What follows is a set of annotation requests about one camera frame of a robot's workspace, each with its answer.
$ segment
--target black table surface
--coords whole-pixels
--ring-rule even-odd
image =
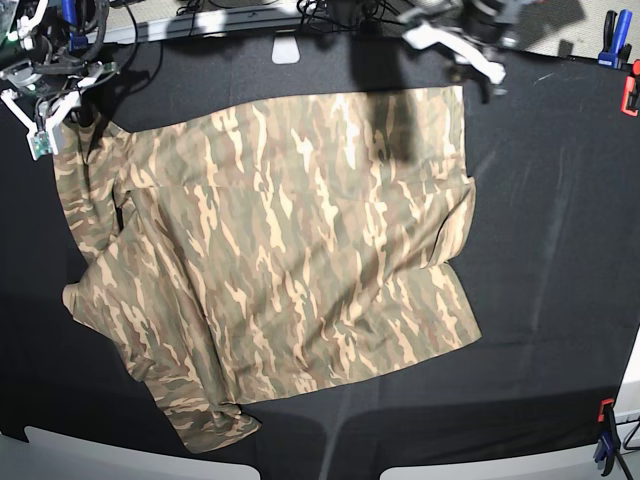
[[[94,100],[139,131],[261,98],[447,84],[441,53],[397,40],[299,38],[301,59],[286,66],[272,63],[272,43],[141,45]],[[505,97],[484,105],[475,84],[464,90],[478,196],[452,264],[483,338],[384,377],[246,406],[262,429],[198,458],[252,465],[265,479],[365,479],[595,441],[600,401],[617,394],[638,329],[640,120],[619,111],[621,72],[515,53],[507,65]],[[85,266],[51,160],[30,159],[6,109],[0,125],[0,430],[189,456],[110,341],[62,305]]]

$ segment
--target camouflage fabric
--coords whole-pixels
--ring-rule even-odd
[[[259,427],[238,404],[467,345],[480,332],[446,263],[475,201],[463,119],[449,87],[66,126],[57,186],[89,267],[65,305],[193,452]]]

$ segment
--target red clamp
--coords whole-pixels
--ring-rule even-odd
[[[638,84],[636,83],[636,77],[638,76],[640,76],[640,60],[636,60],[635,62],[633,62],[631,73],[624,83],[622,104],[620,105],[620,110],[622,111],[622,113],[626,113],[627,115],[631,115],[632,117],[638,116],[638,109],[636,108],[638,97],[640,97],[640,92],[638,92]]]
[[[607,398],[606,400],[603,400],[600,402],[600,413],[598,414],[598,423],[604,422],[604,407],[607,405],[611,405],[613,407],[613,402],[614,402],[613,398]]]

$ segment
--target black cloth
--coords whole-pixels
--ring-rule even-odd
[[[260,98],[447,83],[440,53],[401,41],[299,46],[300,62],[283,66],[269,37],[145,44],[96,98],[135,131]],[[507,63],[507,96],[483,105],[477,85],[465,86],[478,196],[452,263],[483,338],[381,378],[247,406],[262,429],[199,458],[252,465],[265,479],[368,479],[595,442],[600,401],[616,395],[638,328],[640,120],[619,111],[620,72],[525,54]],[[0,125],[0,430],[188,456],[110,341],[62,306],[84,265],[51,160],[30,160],[4,109]]]

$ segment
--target camouflage shirt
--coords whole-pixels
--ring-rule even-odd
[[[446,263],[475,201],[463,122],[449,87],[67,125],[56,181],[89,267],[64,303],[193,452],[259,428],[239,404],[467,345],[480,332]]]

